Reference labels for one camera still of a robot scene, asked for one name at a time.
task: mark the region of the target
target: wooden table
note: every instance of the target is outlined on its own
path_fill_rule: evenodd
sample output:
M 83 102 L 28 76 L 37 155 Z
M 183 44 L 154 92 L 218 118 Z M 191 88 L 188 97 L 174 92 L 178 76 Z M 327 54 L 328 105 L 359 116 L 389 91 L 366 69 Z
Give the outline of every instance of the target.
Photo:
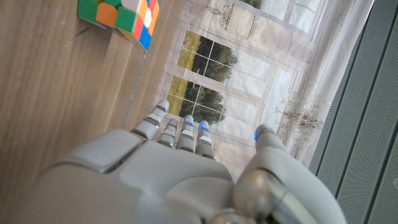
M 131 97 L 144 51 L 77 18 L 77 0 L 0 1 L 0 220 L 56 157 L 150 111 L 183 3 L 161 2 Z

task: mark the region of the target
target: white robotic hand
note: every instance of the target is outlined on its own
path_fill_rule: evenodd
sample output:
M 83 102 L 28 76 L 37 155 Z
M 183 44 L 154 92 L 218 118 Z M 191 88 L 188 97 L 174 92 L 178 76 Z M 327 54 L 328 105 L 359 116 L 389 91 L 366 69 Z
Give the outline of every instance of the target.
M 37 180 L 8 223 L 345 223 L 328 189 L 291 158 L 273 131 L 256 130 L 256 155 L 233 182 L 215 161 L 209 125 L 171 119 L 169 103 L 131 133 L 114 130 L 76 148 Z

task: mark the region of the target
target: rubik's cube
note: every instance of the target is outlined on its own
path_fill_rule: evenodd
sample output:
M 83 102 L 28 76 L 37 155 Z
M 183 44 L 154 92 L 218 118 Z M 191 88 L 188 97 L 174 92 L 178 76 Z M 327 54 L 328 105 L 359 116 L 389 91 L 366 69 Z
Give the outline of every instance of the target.
M 79 0 L 78 16 L 123 39 L 149 48 L 159 3 L 157 0 Z

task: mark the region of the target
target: trees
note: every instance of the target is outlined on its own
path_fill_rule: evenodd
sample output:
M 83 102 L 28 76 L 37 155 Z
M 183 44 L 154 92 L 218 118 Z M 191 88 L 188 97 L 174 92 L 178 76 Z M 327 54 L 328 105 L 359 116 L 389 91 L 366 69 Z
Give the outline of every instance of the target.
M 193 60 L 192 67 L 185 68 L 222 83 L 228 81 L 232 74 L 231 67 L 238 62 L 238 58 L 234 55 L 232 48 L 218 44 L 202 36 L 200 37 L 197 49 L 191 50 L 194 50 L 196 53 L 194 57 L 190 57 Z M 188 82 L 183 97 L 186 100 L 182 101 L 179 116 L 184 117 L 187 114 L 192 114 L 195 121 L 200 122 L 205 119 L 210 125 L 225 119 L 224 96 L 221 93 Z
M 260 9 L 262 4 L 262 0 L 241 0 L 241 1 L 248 3 L 249 5 L 255 7 L 256 9 Z
M 238 62 L 238 58 L 230 47 L 218 43 L 214 43 L 210 58 L 216 62 L 209 60 L 205 76 L 225 83 L 231 77 L 230 67 Z
M 193 119 L 196 122 L 200 122 L 202 120 L 206 120 L 210 125 L 218 123 L 220 119 L 221 111 L 223 109 L 223 105 L 221 102 L 224 100 L 224 97 L 211 89 L 201 87 L 200 92 L 199 85 L 195 85 L 192 82 L 188 82 L 187 89 L 185 90 L 184 98 L 190 101 L 195 101 L 197 99 L 197 103 L 212 108 L 214 110 L 205 108 L 200 105 L 196 105 L 195 110 L 192 114 Z M 181 110 L 179 112 L 180 117 L 184 117 L 187 114 L 191 114 L 193 110 L 193 103 L 184 100 L 181 105 Z

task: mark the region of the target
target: robot finger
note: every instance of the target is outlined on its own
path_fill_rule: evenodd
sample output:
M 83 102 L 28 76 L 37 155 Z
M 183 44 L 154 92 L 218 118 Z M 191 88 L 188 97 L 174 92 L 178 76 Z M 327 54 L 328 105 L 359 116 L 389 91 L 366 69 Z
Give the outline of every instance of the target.
M 177 125 L 177 120 L 172 118 L 169 123 L 167 123 L 164 132 L 160 135 L 157 142 L 173 148 L 175 142 L 175 134 L 177 132 Z
M 256 141 L 256 151 L 269 146 L 287 152 L 285 146 L 278 139 L 272 128 L 265 124 L 258 126 L 254 133 L 254 140 Z
M 168 109 L 169 102 L 167 100 L 160 101 L 132 132 L 141 135 L 146 140 L 152 140 Z
M 202 121 L 199 124 L 195 154 L 214 160 L 216 159 L 214 157 L 213 146 L 211 146 L 209 124 L 207 121 Z
M 194 152 L 193 147 L 193 117 L 186 115 L 182 123 L 180 137 L 175 149 L 183 149 L 188 152 Z

